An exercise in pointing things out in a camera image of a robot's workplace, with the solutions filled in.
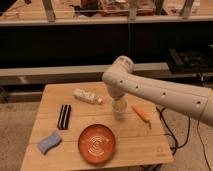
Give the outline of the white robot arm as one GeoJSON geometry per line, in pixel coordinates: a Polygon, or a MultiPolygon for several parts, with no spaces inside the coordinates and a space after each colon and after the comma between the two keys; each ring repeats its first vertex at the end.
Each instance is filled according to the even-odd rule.
{"type": "Polygon", "coordinates": [[[133,61],[119,56],[102,75],[109,95],[118,100],[135,95],[213,127],[213,90],[133,75],[133,61]]]}

